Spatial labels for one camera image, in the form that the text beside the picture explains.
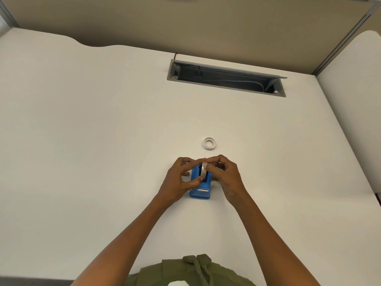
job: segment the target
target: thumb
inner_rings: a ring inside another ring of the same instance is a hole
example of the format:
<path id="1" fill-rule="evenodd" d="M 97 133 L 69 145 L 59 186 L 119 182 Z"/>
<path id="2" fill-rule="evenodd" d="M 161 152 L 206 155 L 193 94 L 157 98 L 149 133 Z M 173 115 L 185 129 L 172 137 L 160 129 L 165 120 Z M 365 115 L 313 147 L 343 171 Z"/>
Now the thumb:
<path id="1" fill-rule="evenodd" d="M 189 182 L 183 182 L 184 191 L 189 191 L 190 189 L 200 186 L 201 180 L 202 180 L 202 176 L 199 176 Z"/>
<path id="2" fill-rule="evenodd" d="M 214 165 L 208 163 L 206 166 L 206 170 L 218 180 L 221 178 L 222 171 L 216 168 Z"/>

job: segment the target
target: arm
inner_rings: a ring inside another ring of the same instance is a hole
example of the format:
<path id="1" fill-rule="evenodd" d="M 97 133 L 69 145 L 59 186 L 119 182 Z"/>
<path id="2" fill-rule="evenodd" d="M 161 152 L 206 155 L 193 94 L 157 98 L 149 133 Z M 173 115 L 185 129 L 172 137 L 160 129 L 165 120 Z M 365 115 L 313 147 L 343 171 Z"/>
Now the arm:
<path id="1" fill-rule="evenodd" d="M 179 157 L 168 170 L 152 202 L 88 265 L 72 285 L 122 285 L 149 233 L 165 210 L 188 190 L 200 185 L 201 177 L 190 182 L 183 182 L 181 176 L 188 176 L 188 170 L 203 161 L 205 161 L 204 158 L 193 160 Z"/>
<path id="2" fill-rule="evenodd" d="M 267 285 L 319 286 L 250 197 L 237 165 L 222 155 L 208 158 L 207 162 L 211 164 L 207 165 L 206 170 L 220 182 L 226 199 L 236 209 L 245 226 Z"/>

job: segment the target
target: hand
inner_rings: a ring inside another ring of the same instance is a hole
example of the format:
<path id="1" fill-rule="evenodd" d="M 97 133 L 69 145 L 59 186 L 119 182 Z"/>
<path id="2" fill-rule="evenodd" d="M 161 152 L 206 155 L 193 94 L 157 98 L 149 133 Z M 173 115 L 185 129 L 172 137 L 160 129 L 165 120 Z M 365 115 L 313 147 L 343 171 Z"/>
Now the hand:
<path id="1" fill-rule="evenodd" d="M 236 207 L 243 199 L 250 197 L 235 163 L 221 154 L 207 158 L 207 162 L 206 170 L 212 173 L 213 179 L 220 182 L 225 197 L 232 206 Z"/>
<path id="2" fill-rule="evenodd" d="M 181 176 L 189 176 L 188 170 L 191 170 L 199 163 L 205 162 L 206 158 L 199 158 L 194 160 L 188 157 L 179 157 L 168 170 L 167 175 L 163 181 L 156 199 L 169 207 L 174 202 L 177 202 L 181 197 L 190 189 L 198 187 L 201 183 L 202 177 L 198 177 L 193 181 L 184 182 Z"/>

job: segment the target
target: white desk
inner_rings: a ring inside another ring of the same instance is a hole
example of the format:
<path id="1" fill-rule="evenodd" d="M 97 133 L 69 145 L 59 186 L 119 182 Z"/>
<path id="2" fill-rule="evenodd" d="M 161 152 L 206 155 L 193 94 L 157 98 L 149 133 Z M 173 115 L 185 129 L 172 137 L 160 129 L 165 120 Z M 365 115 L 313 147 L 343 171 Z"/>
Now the white desk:
<path id="1" fill-rule="evenodd" d="M 322 285 L 378 284 L 381 208 L 316 78 L 178 56 L 287 76 L 281 98 L 167 81 L 171 58 L 15 28 L 0 38 L 0 275 L 74 279 L 178 156 L 223 153 Z M 201 147 L 207 136 L 212 152 Z M 238 215 L 213 187 L 210 200 L 184 197 L 164 214 L 133 272 L 207 253 L 265 285 Z"/>

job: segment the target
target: tape roll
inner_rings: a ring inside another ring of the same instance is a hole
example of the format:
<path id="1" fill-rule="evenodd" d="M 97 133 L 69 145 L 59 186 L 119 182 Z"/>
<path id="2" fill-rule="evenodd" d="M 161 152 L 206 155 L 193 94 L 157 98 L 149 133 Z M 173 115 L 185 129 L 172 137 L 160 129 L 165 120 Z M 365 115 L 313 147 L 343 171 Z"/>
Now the tape roll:
<path id="1" fill-rule="evenodd" d="M 208 151 L 211 151 L 216 147 L 216 141 L 211 137 L 207 137 L 206 139 L 204 139 L 203 146 Z"/>
<path id="2" fill-rule="evenodd" d="M 201 180 L 205 179 L 205 177 L 207 176 L 207 170 L 206 170 L 207 164 L 208 164 L 207 162 L 202 163 L 201 175 L 200 175 L 200 176 L 202 176 Z"/>

